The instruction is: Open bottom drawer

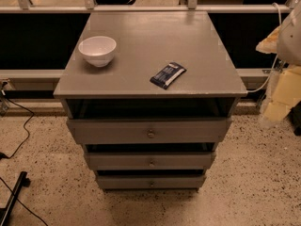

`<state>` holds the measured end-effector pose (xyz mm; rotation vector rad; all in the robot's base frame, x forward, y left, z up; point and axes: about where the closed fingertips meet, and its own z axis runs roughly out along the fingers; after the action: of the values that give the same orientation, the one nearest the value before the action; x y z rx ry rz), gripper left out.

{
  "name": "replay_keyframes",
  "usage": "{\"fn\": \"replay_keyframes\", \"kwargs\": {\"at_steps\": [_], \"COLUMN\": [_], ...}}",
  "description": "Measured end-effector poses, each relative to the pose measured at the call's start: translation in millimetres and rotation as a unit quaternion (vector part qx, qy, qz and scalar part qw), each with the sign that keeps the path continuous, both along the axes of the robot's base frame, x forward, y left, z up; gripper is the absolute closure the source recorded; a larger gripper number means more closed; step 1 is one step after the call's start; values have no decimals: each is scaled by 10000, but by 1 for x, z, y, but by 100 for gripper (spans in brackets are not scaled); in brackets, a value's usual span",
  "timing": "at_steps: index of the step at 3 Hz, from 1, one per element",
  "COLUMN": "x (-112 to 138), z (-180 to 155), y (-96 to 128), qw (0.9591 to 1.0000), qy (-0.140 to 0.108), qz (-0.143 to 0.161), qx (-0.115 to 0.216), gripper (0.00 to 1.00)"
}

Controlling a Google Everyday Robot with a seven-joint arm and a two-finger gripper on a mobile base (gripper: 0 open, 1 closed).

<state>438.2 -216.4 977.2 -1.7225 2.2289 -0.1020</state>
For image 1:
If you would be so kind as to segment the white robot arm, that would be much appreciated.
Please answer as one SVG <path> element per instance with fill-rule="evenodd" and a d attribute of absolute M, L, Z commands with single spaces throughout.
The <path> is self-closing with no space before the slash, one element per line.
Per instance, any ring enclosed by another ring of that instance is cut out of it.
<path fill-rule="evenodd" d="M 289 67 L 271 82 L 272 92 L 262 114 L 269 121 L 281 121 L 301 102 L 301 3 L 282 24 L 256 46 L 258 52 L 276 54 Z"/>

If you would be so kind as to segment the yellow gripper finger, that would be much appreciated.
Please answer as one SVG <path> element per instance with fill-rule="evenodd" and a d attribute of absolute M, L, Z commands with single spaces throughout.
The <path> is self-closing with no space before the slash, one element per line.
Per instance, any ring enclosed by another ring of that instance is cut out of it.
<path fill-rule="evenodd" d="M 256 46 L 256 50 L 264 54 L 275 54 L 277 52 L 277 40 L 280 27 L 276 27 L 264 40 Z"/>

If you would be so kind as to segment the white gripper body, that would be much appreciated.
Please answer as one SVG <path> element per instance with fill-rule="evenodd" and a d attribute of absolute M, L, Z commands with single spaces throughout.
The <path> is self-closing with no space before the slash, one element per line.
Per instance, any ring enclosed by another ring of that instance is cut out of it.
<path fill-rule="evenodd" d="M 290 65 L 270 81 L 262 114 L 269 121 L 282 121 L 301 102 L 301 66 Z"/>

